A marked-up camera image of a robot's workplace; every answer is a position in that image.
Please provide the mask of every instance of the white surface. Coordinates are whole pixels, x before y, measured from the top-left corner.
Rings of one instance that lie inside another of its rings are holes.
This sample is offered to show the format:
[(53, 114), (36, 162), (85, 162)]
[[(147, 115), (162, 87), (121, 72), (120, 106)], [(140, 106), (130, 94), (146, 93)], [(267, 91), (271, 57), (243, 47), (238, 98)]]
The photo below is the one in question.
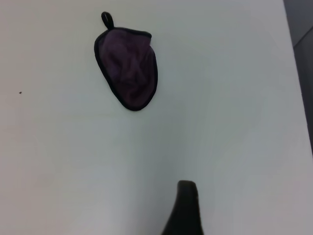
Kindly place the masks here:
[[(141, 112), (94, 58), (104, 10), (152, 33), (159, 84)], [(0, 30), (0, 234), (159, 235), (181, 179), (208, 235), (312, 234), (282, 0), (3, 0)]]

